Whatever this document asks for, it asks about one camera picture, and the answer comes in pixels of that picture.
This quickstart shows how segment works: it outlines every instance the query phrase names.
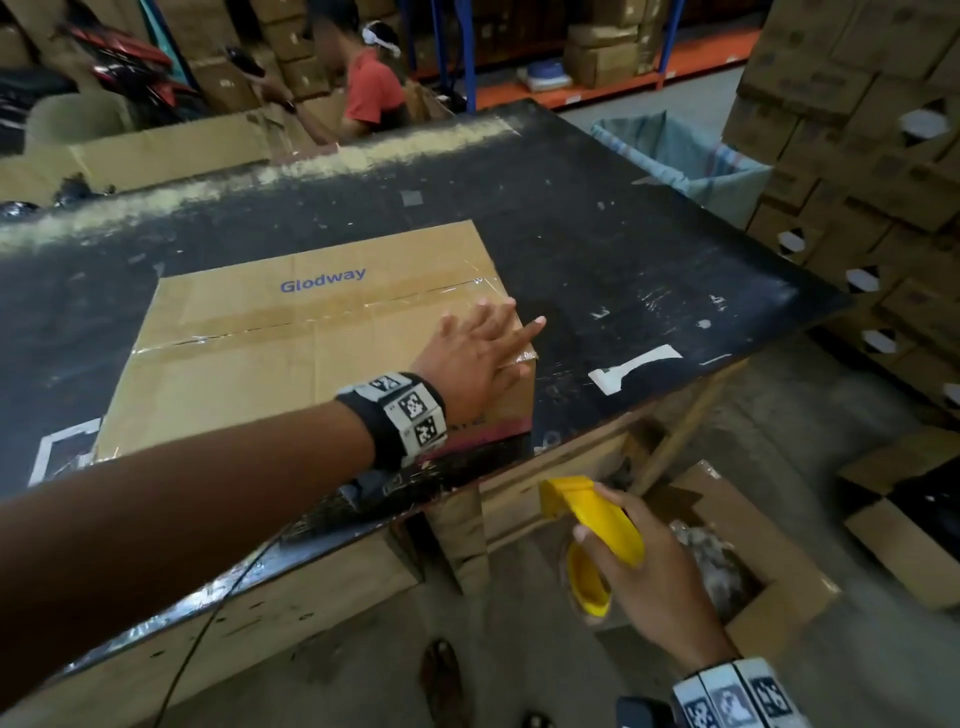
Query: white headset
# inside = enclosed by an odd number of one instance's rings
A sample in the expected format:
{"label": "white headset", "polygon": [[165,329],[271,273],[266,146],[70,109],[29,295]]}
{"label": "white headset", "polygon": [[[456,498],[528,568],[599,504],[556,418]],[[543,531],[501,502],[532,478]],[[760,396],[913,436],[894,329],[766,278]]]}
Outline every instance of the white headset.
{"label": "white headset", "polygon": [[367,45],[378,45],[381,48],[386,48],[388,51],[390,51],[394,55],[395,59],[398,59],[400,57],[400,49],[397,48],[392,43],[388,43],[386,40],[381,40],[380,37],[376,33],[374,33],[373,30],[371,29],[371,25],[373,25],[373,23],[367,23],[367,25],[363,27],[363,30],[360,31],[360,35],[363,38],[363,41]]}

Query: yellow tape dispenser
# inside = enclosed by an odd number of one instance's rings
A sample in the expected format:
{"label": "yellow tape dispenser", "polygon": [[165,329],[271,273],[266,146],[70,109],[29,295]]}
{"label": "yellow tape dispenser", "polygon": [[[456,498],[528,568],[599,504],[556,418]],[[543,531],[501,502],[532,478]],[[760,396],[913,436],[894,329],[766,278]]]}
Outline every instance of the yellow tape dispenser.
{"label": "yellow tape dispenser", "polygon": [[[593,490],[584,475],[555,477],[540,484],[540,510],[548,519],[572,513],[577,521],[599,536],[616,556],[631,566],[643,561],[643,539],[627,515]],[[603,618],[611,605],[611,592],[583,547],[571,541],[565,556],[566,577],[573,598],[590,617]]]}

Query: tabletop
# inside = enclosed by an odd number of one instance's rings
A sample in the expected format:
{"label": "tabletop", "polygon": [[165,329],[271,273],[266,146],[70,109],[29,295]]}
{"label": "tabletop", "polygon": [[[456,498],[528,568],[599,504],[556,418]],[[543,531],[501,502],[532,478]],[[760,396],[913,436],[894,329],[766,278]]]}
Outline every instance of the tabletop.
{"label": "tabletop", "polygon": [[[174,182],[2,227],[0,497],[82,465],[158,277],[472,220],[520,318],[549,323],[536,341],[533,431],[437,469],[446,487],[572,439],[847,305],[832,286],[644,177],[524,101],[334,156]],[[621,367],[664,346],[676,356]],[[621,388],[605,394],[589,373],[614,367]],[[420,499],[441,487],[429,480]],[[339,540],[334,524],[251,583],[391,515],[357,516]],[[168,613],[156,628],[198,608]]]}

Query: red shirt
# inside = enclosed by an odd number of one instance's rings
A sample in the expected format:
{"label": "red shirt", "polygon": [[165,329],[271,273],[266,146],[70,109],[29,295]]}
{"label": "red shirt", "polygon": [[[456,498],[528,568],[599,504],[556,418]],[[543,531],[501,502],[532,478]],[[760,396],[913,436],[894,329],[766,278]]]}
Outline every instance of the red shirt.
{"label": "red shirt", "polygon": [[384,111],[403,106],[406,97],[396,74],[376,57],[370,48],[353,59],[347,69],[348,119],[379,124]]}

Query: finger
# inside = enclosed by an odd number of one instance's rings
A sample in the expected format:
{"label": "finger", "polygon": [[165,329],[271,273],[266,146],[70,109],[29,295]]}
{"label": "finger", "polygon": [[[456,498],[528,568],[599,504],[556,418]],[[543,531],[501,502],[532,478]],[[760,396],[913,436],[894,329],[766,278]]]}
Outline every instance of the finger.
{"label": "finger", "polygon": [[526,364],[512,364],[501,369],[493,376],[493,384],[490,388],[491,401],[500,399],[517,382],[530,376],[530,372],[530,367]]}
{"label": "finger", "polygon": [[613,503],[613,505],[625,510],[627,517],[631,523],[636,526],[636,530],[640,532],[641,536],[644,533],[653,534],[659,529],[666,528],[663,521],[654,515],[643,498],[637,497],[632,493],[615,491],[603,483],[594,483],[593,490],[604,500],[608,500]]}
{"label": "finger", "polygon": [[630,567],[616,557],[610,547],[603,542],[603,539],[582,523],[573,526],[573,538],[584,548],[600,573],[607,577],[610,585],[617,589],[623,583]]}
{"label": "finger", "polygon": [[543,331],[543,327],[545,326],[546,318],[538,316],[525,327],[517,328],[504,334],[493,342],[497,356],[500,359],[516,356],[526,349],[527,345],[533,341],[537,334]]}
{"label": "finger", "polygon": [[480,299],[470,310],[470,313],[467,315],[467,318],[464,319],[463,323],[460,324],[460,331],[473,331],[483,324],[487,320],[487,317],[490,316],[490,308],[490,302],[487,301],[487,299]]}
{"label": "finger", "polygon": [[454,316],[449,311],[444,311],[443,315],[440,317],[440,321],[437,322],[437,335],[438,336],[449,336],[450,333],[457,327],[459,319]]}
{"label": "finger", "polygon": [[483,326],[477,327],[474,333],[488,341],[500,338],[513,323],[515,310],[516,301],[513,299],[507,299],[501,305],[493,306],[490,318],[483,323]]}

